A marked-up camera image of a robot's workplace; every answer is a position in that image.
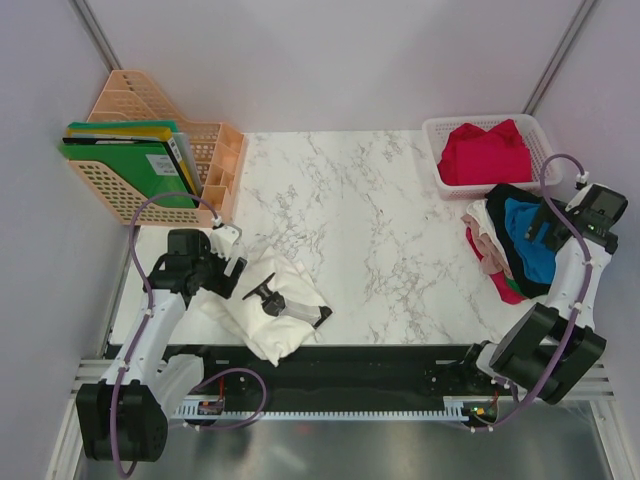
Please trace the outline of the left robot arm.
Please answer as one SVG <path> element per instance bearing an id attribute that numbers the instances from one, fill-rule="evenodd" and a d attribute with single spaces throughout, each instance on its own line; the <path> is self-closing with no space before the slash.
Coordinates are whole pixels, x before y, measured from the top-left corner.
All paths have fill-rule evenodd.
<path id="1" fill-rule="evenodd" d="M 167 250 L 144 273 L 137 318 L 116 358 L 76 396 L 84 452 L 113 462 L 154 462 L 161 456 L 169 420 L 194 389 L 208 393 L 219 369 L 196 355 L 165 360 L 170 337 L 200 291 L 231 297 L 247 262 L 236 247 L 241 231 L 222 224 L 211 232 L 172 229 Z"/>

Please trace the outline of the white t shirt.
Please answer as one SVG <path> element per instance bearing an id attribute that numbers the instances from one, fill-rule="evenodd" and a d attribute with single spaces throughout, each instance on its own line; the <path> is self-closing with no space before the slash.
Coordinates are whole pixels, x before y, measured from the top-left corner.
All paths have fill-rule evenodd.
<path id="1" fill-rule="evenodd" d="M 206 292 L 195 311 L 273 366 L 314 342 L 316 330 L 333 314 L 304 265 L 271 246 L 249 260 L 230 299 Z"/>

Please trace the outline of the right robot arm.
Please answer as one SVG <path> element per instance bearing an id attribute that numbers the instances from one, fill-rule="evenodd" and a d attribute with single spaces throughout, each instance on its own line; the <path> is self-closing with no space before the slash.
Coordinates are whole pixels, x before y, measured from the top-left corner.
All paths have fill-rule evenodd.
<path id="1" fill-rule="evenodd" d="M 600 359 L 606 341 L 594 331 L 593 304 L 618 248 L 611 228 L 627 205 L 624 195 L 600 184 L 582 186 L 569 203 L 542 201 L 523 240 L 554 255 L 546 300 L 535 303 L 500 343 L 486 343 L 477 359 L 458 368 L 465 391 L 481 393 L 496 381 L 556 404 Z"/>

